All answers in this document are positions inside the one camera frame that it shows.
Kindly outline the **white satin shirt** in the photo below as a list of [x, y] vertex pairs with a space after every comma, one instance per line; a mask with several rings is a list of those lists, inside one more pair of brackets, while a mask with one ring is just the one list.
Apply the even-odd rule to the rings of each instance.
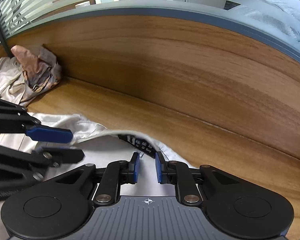
[[[96, 167], [106, 167], [116, 160], [129, 160], [133, 152], [140, 152], [129, 143], [119, 139], [119, 130], [109, 130], [102, 124], [93, 122], [83, 115], [56, 115], [56, 127], [70, 129], [74, 135], [71, 146], [80, 148], [85, 158], [78, 164], [62, 165], [60, 168], [51, 168], [46, 174], [46, 179], [53, 178], [83, 164], [92, 163]], [[150, 139], [166, 160], [177, 160], [186, 163], [190, 168], [195, 168], [188, 161], [178, 155], [163, 142]], [[140, 152], [140, 173], [138, 183], [141, 185], [127, 185], [122, 187], [124, 195], [136, 196], [173, 196], [172, 185], [161, 185], [157, 181], [155, 160], [143, 152]], [[0, 218], [0, 239], [8, 239], [8, 233]]]

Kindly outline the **beige crumpled shirt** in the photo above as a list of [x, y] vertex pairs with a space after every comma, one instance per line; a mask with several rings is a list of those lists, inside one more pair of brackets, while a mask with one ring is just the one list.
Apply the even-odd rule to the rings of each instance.
[[36, 97], [26, 84], [22, 65], [15, 57], [0, 59], [0, 99], [28, 106]]

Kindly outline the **crumpled brown patterned cloth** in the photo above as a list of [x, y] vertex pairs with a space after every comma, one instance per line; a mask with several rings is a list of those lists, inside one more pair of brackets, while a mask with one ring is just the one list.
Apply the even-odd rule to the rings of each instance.
[[21, 105], [28, 105], [35, 97], [60, 82], [62, 68], [57, 62], [57, 56], [44, 46], [39, 47], [38, 55], [34, 55], [20, 45], [13, 46], [11, 52], [21, 64], [25, 79], [25, 92], [20, 100]]

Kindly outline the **frosted glass desk partition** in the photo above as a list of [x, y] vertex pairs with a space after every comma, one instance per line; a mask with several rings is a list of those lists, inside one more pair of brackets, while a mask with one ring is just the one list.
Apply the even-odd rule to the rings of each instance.
[[230, 29], [300, 62], [300, 0], [0, 0], [5, 38], [83, 15], [155, 15]]

